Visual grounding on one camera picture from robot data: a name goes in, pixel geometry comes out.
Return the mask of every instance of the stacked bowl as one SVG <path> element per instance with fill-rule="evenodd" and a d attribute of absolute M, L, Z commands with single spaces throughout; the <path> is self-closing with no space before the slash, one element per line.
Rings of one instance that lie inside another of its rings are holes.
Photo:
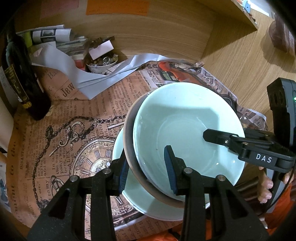
<path fill-rule="evenodd" d="M 184 196 L 170 188 L 164 147 L 201 175 L 222 174 L 234 185 L 244 162 L 227 147 L 204 141 L 206 129 L 244 137 L 232 108 L 213 91 L 192 83 L 172 83 L 146 93 L 130 108 L 113 149 L 113 159 L 124 149 L 130 166 L 124 197 L 141 213 L 164 221 L 183 219 Z M 205 195 L 206 207 L 209 196 Z"/>

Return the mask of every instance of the printed clock face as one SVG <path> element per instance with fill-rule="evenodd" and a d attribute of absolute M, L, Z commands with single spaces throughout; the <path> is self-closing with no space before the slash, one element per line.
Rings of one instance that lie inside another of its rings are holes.
<path fill-rule="evenodd" d="M 108 139 L 103 139 L 102 137 L 91 138 L 78 150 L 71 165 L 70 175 L 78 175 L 80 178 L 92 177 L 104 168 L 108 168 L 112 162 L 114 141 L 115 138 L 113 137 L 108 137 Z M 110 201 L 115 227 L 143 215 L 135 210 L 122 195 L 119 197 L 112 196 Z M 87 212 L 90 212 L 90 207 L 91 195 L 87 195 Z"/>

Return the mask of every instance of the dark glass bottle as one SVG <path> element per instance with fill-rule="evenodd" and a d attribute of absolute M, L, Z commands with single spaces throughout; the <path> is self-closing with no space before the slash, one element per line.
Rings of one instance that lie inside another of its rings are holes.
<path fill-rule="evenodd" d="M 51 102 L 31 66 L 25 41 L 15 33 L 14 20 L 8 23 L 5 43 L 2 67 L 6 78 L 22 106 L 35 120 L 41 120 Z"/>

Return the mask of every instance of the bolt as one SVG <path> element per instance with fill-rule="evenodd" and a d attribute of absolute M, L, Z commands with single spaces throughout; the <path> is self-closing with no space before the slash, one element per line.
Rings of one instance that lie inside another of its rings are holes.
<path fill-rule="evenodd" d="M 226 180 L 226 177 L 224 175 L 218 175 L 217 178 L 222 182 Z"/>
<path fill-rule="evenodd" d="M 184 172 L 187 174 L 190 174 L 190 173 L 192 173 L 192 169 L 190 167 L 186 167 L 186 168 L 184 168 Z"/>
<path fill-rule="evenodd" d="M 70 177 L 71 182 L 76 182 L 77 180 L 78 180 L 78 176 L 76 176 L 76 175 L 73 175 Z"/>
<path fill-rule="evenodd" d="M 109 174 L 109 173 L 111 173 L 111 169 L 110 168 L 105 168 L 105 169 L 102 170 L 102 172 L 104 174 Z"/>

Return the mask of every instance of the brown bowl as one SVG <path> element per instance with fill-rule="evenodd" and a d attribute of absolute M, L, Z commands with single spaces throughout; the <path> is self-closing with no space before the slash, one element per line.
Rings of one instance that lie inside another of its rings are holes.
<path fill-rule="evenodd" d="M 129 109 L 126 115 L 126 119 L 124 121 L 124 127 L 123 127 L 123 147 L 124 147 L 126 159 L 136 179 L 139 181 L 139 183 L 144 187 L 144 189 L 148 193 L 150 193 L 157 200 L 165 204 L 168 204 L 173 207 L 184 208 L 184 205 L 185 205 L 184 202 L 165 195 L 164 193 L 159 191 L 155 186 L 153 186 L 151 182 L 147 180 L 145 174 L 140 168 L 140 165 L 138 163 L 138 160 L 135 154 L 135 150 L 133 147 L 133 125 L 135 123 L 135 118 L 140 106 L 142 105 L 143 101 L 147 98 L 149 94 L 150 92 L 138 98 L 134 102 L 134 104 L 131 106 L 131 108 Z"/>

